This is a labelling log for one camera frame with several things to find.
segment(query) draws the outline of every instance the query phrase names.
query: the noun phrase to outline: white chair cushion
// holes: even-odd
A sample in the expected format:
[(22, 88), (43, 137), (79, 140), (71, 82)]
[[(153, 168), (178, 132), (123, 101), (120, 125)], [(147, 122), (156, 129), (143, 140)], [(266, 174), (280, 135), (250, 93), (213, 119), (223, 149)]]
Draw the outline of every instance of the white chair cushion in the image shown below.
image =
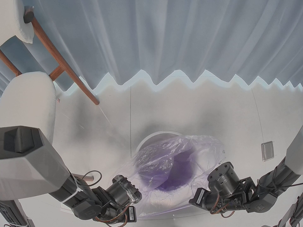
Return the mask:
[(52, 144), (56, 90), (44, 72), (28, 72), (14, 78), (0, 99), (0, 127), (39, 128)]
[(0, 46), (13, 36), (32, 44), (34, 28), (32, 23), (24, 23), (22, 0), (0, 0), (0, 8)]

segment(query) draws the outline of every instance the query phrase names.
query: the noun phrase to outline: barcode label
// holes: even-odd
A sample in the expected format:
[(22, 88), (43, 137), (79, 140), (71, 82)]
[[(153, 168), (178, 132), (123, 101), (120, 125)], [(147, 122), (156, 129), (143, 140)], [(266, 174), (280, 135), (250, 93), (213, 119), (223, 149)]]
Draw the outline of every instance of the barcode label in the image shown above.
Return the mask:
[(134, 220), (134, 207), (129, 207), (129, 220)]
[(200, 202), (201, 202), (201, 199), (202, 199), (202, 197), (203, 197), (204, 192), (205, 192), (205, 190), (204, 190), (204, 189), (202, 189), (202, 190), (201, 190), (201, 193), (200, 193), (200, 195), (199, 195), (199, 197), (198, 197), (197, 204), (200, 204)]

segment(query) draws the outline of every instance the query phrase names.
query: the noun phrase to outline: blue-gray curtain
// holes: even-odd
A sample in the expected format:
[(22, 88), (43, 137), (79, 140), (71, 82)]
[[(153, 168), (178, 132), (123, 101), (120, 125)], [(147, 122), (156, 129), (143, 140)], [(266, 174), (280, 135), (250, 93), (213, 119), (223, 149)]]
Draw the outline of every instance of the blue-gray curtain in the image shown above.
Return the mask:
[[(174, 70), (195, 81), (206, 69), (270, 84), (303, 81), (303, 0), (23, 0), (66, 61), (95, 88), (109, 72), (123, 84), (140, 69), (155, 84)], [(1, 50), (21, 72), (56, 61), (35, 37)], [(13, 73), (0, 62), (0, 94)], [(56, 81), (67, 90), (72, 80)]]

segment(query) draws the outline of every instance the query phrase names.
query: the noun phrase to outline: purple plastic bag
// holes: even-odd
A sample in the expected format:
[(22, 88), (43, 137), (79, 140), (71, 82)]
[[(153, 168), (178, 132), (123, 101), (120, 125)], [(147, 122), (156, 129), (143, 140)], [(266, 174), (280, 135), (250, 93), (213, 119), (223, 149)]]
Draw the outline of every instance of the purple plastic bag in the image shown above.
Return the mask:
[(177, 136), (140, 149), (115, 175), (139, 189), (137, 215), (147, 217), (186, 206), (198, 187), (207, 188), (207, 177), (224, 153), (213, 137)]

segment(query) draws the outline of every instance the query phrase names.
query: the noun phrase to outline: white tile floor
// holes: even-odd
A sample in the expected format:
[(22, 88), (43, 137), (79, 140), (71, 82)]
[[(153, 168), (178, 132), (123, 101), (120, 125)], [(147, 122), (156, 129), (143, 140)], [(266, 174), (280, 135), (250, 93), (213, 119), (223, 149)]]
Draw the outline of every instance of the white tile floor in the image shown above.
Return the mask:
[[(99, 106), (77, 87), (67, 93), (58, 90), (53, 146), (71, 172), (100, 170), (104, 188), (140, 141), (160, 130), (213, 135), (224, 143), (226, 160), (233, 163), (237, 175), (251, 176), (256, 182), (282, 160), (303, 124), (302, 88), (282, 87), (278, 81), (266, 86), (256, 79), (247, 86), (237, 76), (225, 83), (206, 72), (192, 83), (177, 71), (155, 86), (140, 72), (123, 86), (106, 75), (94, 91)], [(264, 163), (260, 144), (270, 140), (274, 141), (275, 158)], [(300, 186), (288, 190), (262, 216), (238, 211), (223, 219), (200, 214), (200, 209), (191, 207), (161, 217), (171, 219), (141, 220), (127, 226), (272, 226), (302, 190)], [(60, 211), (60, 203), (49, 195), (23, 199), (21, 203), (36, 227), (100, 225)]]

